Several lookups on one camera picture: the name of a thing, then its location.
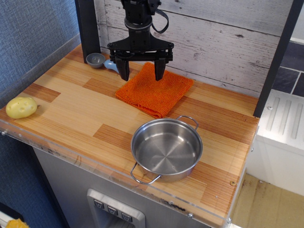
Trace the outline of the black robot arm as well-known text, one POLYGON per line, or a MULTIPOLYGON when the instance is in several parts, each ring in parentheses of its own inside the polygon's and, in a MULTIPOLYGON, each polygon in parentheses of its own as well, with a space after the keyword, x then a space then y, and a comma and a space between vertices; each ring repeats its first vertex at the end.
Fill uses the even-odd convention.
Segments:
POLYGON ((110 60, 116 64, 118 73, 125 81, 129 79, 130 61, 153 61, 155 68, 155 80, 163 78, 166 64, 173 60, 174 44, 160 40, 151 34, 150 28, 157 33, 164 33, 168 24, 158 31, 152 22, 152 16, 156 13, 168 20, 168 16, 158 7, 159 0, 123 0, 125 10, 125 26, 128 28, 129 37, 109 43, 110 60))

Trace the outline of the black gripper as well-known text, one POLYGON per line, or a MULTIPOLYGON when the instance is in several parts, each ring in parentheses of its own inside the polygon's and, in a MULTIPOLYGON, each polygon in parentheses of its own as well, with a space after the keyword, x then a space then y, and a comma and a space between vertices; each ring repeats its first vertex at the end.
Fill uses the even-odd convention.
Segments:
POLYGON ((129 61, 154 61, 155 80, 160 81, 166 63, 173 60, 174 44, 154 37, 150 27, 140 30, 129 28, 129 37, 109 43, 107 48, 124 81, 129 80, 129 61))

